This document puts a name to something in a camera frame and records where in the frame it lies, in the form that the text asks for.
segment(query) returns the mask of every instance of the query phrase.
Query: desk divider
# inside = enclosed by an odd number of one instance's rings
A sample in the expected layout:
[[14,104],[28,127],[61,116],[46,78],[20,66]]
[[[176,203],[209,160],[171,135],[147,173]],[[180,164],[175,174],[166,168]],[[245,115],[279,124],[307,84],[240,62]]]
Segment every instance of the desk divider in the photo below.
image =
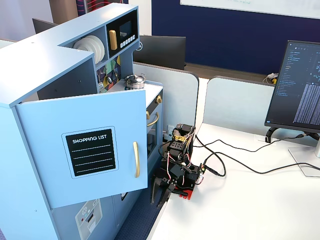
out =
[[[262,82],[217,76],[209,80],[205,97],[203,123],[265,136],[265,119],[274,86]],[[278,129],[272,137],[295,137],[301,131]],[[315,147],[311,137],[289,140]]]
[[134,62],[133,73],[163,84],[163,130],[196,124],[199,78],[192,72]]

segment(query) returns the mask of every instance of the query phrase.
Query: blue wall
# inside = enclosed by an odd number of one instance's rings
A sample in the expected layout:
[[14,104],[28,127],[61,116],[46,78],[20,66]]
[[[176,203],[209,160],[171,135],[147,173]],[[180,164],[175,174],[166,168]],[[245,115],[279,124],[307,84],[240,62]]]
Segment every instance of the blue wall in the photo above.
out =
[[152,0],[152,35],[186,36],[186,62],[279,72],[288,40],[320,42],[320,20]]

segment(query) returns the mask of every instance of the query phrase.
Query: black chalkboard label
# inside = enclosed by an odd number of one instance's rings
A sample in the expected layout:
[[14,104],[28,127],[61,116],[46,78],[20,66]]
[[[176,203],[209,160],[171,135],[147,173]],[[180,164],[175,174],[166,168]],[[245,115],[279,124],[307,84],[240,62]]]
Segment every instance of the black chalkboard label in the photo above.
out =
[[116,168],[111,129],[65,136],[75,177]]

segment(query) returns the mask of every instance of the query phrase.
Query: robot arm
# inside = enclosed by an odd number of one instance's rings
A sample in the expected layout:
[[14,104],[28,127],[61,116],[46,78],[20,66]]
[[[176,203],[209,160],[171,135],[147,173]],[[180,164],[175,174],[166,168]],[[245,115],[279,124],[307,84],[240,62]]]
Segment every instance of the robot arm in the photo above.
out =
[[161,167],[153,176],[151,203],[155,203],[158,189],[162,189],[157,207],[162,207],[171,193],[190,200],[196,181],[200,177],[201,166],[191,163],[196,128],[178,124],[172,131],[172,141],[168,142],[162,155]]

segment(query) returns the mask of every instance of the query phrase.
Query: stove knob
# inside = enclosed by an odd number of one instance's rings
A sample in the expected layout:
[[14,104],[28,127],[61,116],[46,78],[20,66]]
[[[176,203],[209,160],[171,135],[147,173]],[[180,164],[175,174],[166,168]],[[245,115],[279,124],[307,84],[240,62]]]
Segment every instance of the stove knob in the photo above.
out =
[[162,98],[161,98],[160,95],[158,95],[158,96],[156,97],[155,102],[156,102],[157,104],[161,104],[161,103],[162,103]]

